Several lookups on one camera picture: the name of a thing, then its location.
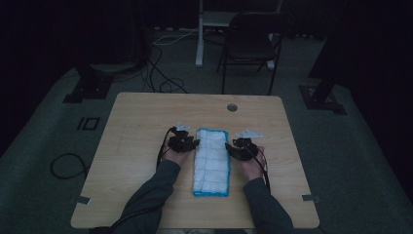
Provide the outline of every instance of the black metal stand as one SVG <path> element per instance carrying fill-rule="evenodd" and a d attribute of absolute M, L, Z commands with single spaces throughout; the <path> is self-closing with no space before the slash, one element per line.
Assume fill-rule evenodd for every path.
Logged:
<path fill-rule="evenodd" d="M 98 76 L 88 64 L 76 66 L 80 80 L 72 94 L 66 95 L 63 103 L 81 103 L 83 99 L 106 99 L 113 77 Z"/>
<path fill-rule="evenodd" d="M 308 109 L 332 110 L 334 114 L 347 115 L 343 105 L 339 104 L 331 93 L 333 86 L 333 82 L 323 79 L 317 87 L 298 87 Z"/>

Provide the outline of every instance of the wooden table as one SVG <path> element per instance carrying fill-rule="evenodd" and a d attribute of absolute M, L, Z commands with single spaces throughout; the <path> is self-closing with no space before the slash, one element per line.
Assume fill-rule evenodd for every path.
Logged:
<path fill-rule="evenodd" d="M 238 110 L 231 112 L 227 105 Z M 130 196 L 155 173 L 159 148 L 168 128 L 191 127 L 235 133 L 251 129 L 265 147 L 272 194 L 290 214 L 294 227 L 314 228 L 319 217 L 310 194 L 291 129 L 279 97 L 120 93 L 117 96 L 71 219 L 76 228 L 110 226 Z M 198 198 L 192 194 L 194 158 L 187 160 L 167 200 L 160 228 L 253 228 L 238 162 L 231 159 L 230 195 Z"/>

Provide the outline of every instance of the folded white cloth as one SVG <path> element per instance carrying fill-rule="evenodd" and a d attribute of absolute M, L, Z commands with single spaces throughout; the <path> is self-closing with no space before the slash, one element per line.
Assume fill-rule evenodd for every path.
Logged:
<path fill-rule="evenodd" d="M 194 189 L 197 197 L 229 194 L 230 157 L 225 143 L 228 142 L 226 131 L 198 129 L 200 139 L 195 154 Z"/>

